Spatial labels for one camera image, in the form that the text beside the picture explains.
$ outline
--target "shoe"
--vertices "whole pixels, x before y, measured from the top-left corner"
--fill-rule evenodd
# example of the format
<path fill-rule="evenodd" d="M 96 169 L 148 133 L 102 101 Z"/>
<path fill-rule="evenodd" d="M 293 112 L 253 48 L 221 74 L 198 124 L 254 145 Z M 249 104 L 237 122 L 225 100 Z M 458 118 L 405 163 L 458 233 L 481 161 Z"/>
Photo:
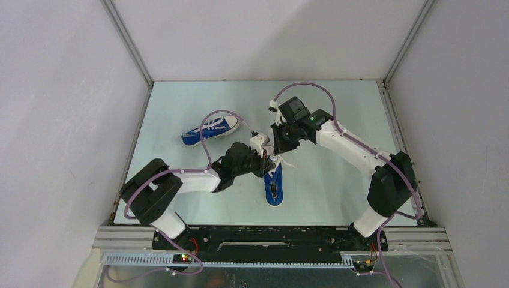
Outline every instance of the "shoe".
<path fill-rule="evenodd" d="M 239 127 L 239 120 L 235 116 L 221 116 L 203 125 L 203 139 L 232 134 Z M 196 127 L 182 133 L 182 142 L 191 148 L 200 144 L 200 128 Z"/>
<path fill-rule="evenodd" d="M 283 169 L 280 157 L 271 155 L 273 153 L 271 148 L 271 146 L 265 147 L 269 159 L 276 167 L 264 175 L 265 200 L 270 206 L 277 207 L 283 202 Z"/>

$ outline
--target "floor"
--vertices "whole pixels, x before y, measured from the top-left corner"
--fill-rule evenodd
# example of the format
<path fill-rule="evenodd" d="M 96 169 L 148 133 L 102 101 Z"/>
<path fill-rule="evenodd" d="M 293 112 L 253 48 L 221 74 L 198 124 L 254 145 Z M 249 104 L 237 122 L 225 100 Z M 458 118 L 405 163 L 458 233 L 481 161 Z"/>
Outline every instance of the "floor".
<path fill-rule="evenodd" d="M 286 81 L 232 82 L 156 82 L 143 120 L 142 129 L 127 179 L 134 176 L 153 158 L 162 158 L 176 168 L 200 168 L 207 164 L 201 146 L 186 148 L 180 134 L 198 126 L 202 117 L 218 109 L 232 110 L 255 131 L 272 137 L 270 125 L 274 114 L 269 102 Z M 317 81 L 334 96 L 339 121 L 349 131 L 380 149 L 396 152 L 394 139 L 375 81 Z M 324 109 L 331 113 L 330 101 L 321 90 L 297 86 L 279 99 L 282 103 L 297 96 L 312 112 Z M 227 137 L 207 141 L 212 160 L 218 159 L 233 142 L 248 143 L 250 132 L 240 127 Z M 223 225 L 350 225 L 367 208 L 369 180 L 333 152 L 303 142 L 284 154 L 284 200 L 279 207 L 269 206 L 264 198 L 263 180 L 254 175 L 235 179 L 233 186 L 221 193 L 185 193 L 172 204 L 188 224 Z M 125 202 L 119 203 L 116 224 L 138 224 L 123 216 Z M 413 214 L 410 201 L 401 211 Z M 396 216 L 391 226 L 415 226 L 415 221 Z"/>

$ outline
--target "white vent strip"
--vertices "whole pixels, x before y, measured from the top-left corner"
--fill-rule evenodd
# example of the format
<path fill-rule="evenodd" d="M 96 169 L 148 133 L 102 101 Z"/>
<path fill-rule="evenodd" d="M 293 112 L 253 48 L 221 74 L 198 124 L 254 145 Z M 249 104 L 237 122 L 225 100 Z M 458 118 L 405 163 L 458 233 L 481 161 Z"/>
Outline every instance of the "white vent strip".
<path fill-rule="evenodd" d="M 352 256 L 342 255 L 343 263 L 242 263 L 242 262 L 204 262 L 205 267 L 222 268 L 351 268 Z M 173 264 L 173 254 L 144 255 L 137 253 L 107 253 L 105 265 L 114 266 L 188 266 Z"/>

